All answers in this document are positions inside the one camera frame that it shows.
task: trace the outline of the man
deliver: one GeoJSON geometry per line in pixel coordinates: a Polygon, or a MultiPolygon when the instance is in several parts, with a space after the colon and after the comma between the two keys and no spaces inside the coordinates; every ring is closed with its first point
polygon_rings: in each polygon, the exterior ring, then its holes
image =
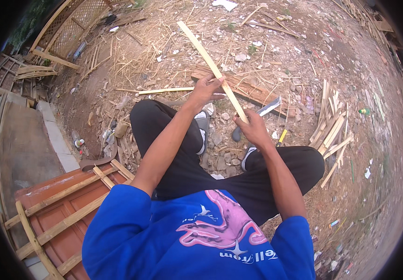
{"type": "Polygon", "coordinates": [[[245,172],[215,180],[197,155],[209,129],[201,110],[223,81],[213,78],[200,79],[179,111],[153,100],[134,106],[143,159],[131,185],[111,189],[86,232],[91,279],[315,279],[303,195],[323,175],[321,154],[275,149],[263,118],[245,110],[250,124],[233,118],[254,144],[245,172]],[[269,243],[259,226],[278,213],[283,222],[269,243]]]}

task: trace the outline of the gray shoe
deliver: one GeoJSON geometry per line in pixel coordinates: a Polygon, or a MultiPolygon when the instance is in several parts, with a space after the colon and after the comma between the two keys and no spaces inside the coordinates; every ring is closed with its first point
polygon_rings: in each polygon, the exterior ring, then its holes
{"type": "Polygon", "coordinates": [[[198,155],[204,154],[207,150],[208,147],[208,133],[209,133],[209,114],[207,110],[201,110],[200,113],[198,113],[195,116],[195,121],[198,124],[198,128],[200,129],[201,136],[203,137],[203,147],[201,147],[201,150],[197,153],[198,155]]]}
{"type": "Polygon", "coordinates": [[[248,156],[254,152],[255,150],[257,150],[256,146],[250,142],[248,142],[248,146],[247,146],[247,153],[245,155],[245,157],[242,160],[242,164],[240,165],[240,167],[242,167],[243,171],[247,171],[247,169],[245,169],[245,161],[247,160],[248,156]]]}

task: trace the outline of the knife handle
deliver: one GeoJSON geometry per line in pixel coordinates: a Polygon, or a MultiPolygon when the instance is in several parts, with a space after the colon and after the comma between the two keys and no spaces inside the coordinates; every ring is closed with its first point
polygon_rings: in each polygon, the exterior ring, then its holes
{"type": "Polygon", "coordinates": [[[236,142],[240,141],[240,127],[236,127],[232,132],[232,139],[236,142]]]}

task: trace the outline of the black pants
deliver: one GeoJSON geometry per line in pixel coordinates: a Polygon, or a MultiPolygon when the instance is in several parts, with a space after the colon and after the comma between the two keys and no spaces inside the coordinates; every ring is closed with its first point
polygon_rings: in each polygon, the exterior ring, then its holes
{"type": "MultiPolygon", "coordinates": [[[[154,100],[139,101],[133,107],[131,128],[142,156],[175,114],[176,110],[154,100]]],[[[175,159],[156,188],[154,199],[176,199],[206,189],[224,189],[231,193],[259,226],[279,213],[265,160],[260,152],[254,151],[248,156],[246,172],[225,180],[216,180],[200,166],[200,158],[196,153],[202,146],[198,124],[193,120],[175,159]]],[[[317,150],[304,146],[278,147],[277,150],[303,195],[322,178],[324,160],[317,150]]]]}

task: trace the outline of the hand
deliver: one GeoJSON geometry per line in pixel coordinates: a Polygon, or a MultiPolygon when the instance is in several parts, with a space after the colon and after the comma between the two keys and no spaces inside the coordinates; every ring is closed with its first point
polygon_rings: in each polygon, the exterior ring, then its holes
{"type": "Polygon", "coordinates": [[[191,93],[185,104],[193,109],[194,114],[198,114],[209,100],[224,98],[223,95],[213,95],[213,93],[223,92],[223,89],[218,89],[218,87],[221,86],[221,83],[225,77],[221,77],[220,79],[214,78],[214,74],[211,73],[198,80],[197,84],[195,85],[194,91],[191,93]]]}
{"type": "Polygon", "coordinates": [[[264,118],[253,110],[244,109],[243,111],[248,117],[250,124],[244,123],[237,116],[232,118],[237,126],[240,127],[240,130],[242,130],[243,135],[261,151],[267,147],[273,147],[273,142],[268,136],[267,128],[265,127],[264,118]]]}

